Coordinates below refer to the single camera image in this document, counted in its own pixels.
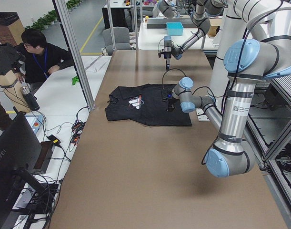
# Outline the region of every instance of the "black t-shirt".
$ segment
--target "black t-shirt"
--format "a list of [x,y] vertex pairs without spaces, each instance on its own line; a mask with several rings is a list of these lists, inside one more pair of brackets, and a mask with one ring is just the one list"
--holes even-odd
[[[146,84],[138,87],[117,87],[110,95],[109,105],[105,108],[108,121],[130,119],[145,125],[192,125],[190,116],[182,112],[179,100],[174,111],[166,111],[168,101],[166,90],[172,90],[175,84]],[[130,100],[140,98],[141,106],[136,109]]]
[[[27,83],[36,83],[43,82],[47,78],[44,75],[44,63],[45,63],[45,53],[43,55],[34,55],[37,59],[39,65],[36,63],[33,54],[27,52],[23,43],[15,47],[16,51],[23,54],[26,57],[25,60],[25,70],[26,70],[26,82]],[[45,48],[47,52],[47,61],[46,61],[46,71],[50,67],[58,65],[60,69],[67,68],[73,65],[73,60],[71,59],[70,53],[60,47],[57,47],[53,44],[47,43]]]

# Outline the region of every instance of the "gray chair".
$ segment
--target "gray chair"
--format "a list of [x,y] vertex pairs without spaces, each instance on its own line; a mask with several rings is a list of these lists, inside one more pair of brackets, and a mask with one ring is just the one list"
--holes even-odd
[[[130,31],[126,27],[113,27],[115,34],[115,43],[118,50],[129,50],[130,47]],[[112,39],[110,29],[103,31],[103,38],[108,55],[112,55]]]

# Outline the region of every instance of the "brown table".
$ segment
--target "brown table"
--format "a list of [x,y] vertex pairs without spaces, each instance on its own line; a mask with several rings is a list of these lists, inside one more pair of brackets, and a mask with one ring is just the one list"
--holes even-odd
[[[195,88],[210,81],[210,65],[199,50],[172,59],[171,67],[182,69]],[[112,90],[161,83],[164,72],[157,51],[114,52],[50,228],[286,228],[257,167],[244,175],[215,178],[201,165],[217,131],[211,123],[198,122],[195,113],[189,127],[107,121],[105,107]],[[181,77],[171,71],[165,83],[177,83]]]

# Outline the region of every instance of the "white wall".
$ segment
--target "white wall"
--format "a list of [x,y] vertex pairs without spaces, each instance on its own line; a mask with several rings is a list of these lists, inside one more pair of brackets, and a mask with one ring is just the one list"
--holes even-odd
[[17,12],[24,27],[53,9],[52,0],[0,0],[0,12]]

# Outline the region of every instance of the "glasses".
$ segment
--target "glasses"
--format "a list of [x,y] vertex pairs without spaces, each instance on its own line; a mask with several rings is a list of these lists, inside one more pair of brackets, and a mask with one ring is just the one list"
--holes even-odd
[[33,47],[31,44],[27,44],[27,43],[24,43],[23,45],[26,47]]

